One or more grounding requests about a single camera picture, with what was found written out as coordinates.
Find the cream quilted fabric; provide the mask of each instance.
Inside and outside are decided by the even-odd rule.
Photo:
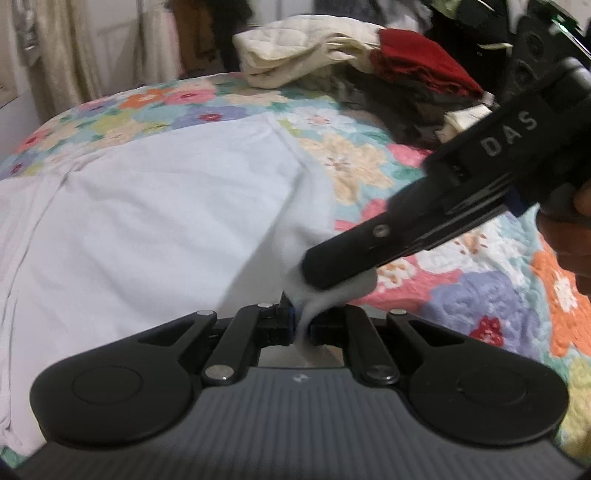
[[[379,25],[329,15],[297,15],[234,36],[248,83],[278,88],[317,69],[348,61],[371,73]]]

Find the round pad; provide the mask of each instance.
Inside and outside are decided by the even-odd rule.
[[[527,394],[525,379],[508,368],[475,368],[462,375],[457,386],[471,400],[491,407],[519,402]]]
[[[440,433],[479,446],[514,446],[551,435],[569,396],[551,369],[477,341],[433,348],[408,397]]]
[[[81,400],[94,405],[121,403],[142,388],[139,373],[126,367],[108,365],[87,370],[74,380],[72,390]]]
[[[81,353],[33,383],[31,406],[48,440],[116,447],[171,427],[193,400],[188,373],[167,348],[139,343]]]

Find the beige curtain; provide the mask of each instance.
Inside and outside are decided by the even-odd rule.
[[[86,0],[36,0],[43,69],[56,113],[102,96]]]

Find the floral quilt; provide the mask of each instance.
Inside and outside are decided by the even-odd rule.
[[[369,113],[343,110],[321,92],[257,90],[240,74],[222,74],[143,87],[65,112],[0,164],[0,180],[171,129],[265,111],[331,175],[338,231],[382,212],[385,199],[421,177],[428,152],[392,143]],[[534,216],[533,210],[521,219],[507,213],[430,252],[394,261],[379,269],[377,289],[361,302],[416,312],[555,369],[571,396],[558,442],[569,455],[588,459],[591,304],[558,266]]]

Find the hand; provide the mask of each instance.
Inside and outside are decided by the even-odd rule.
[[[591,182],[577,192],[573,204],[581,215],[591,217]],[[575,274],[579,293],[591,296],[591,229],[552,220],[541,212],[536,223],[556,252],[558,264]]]

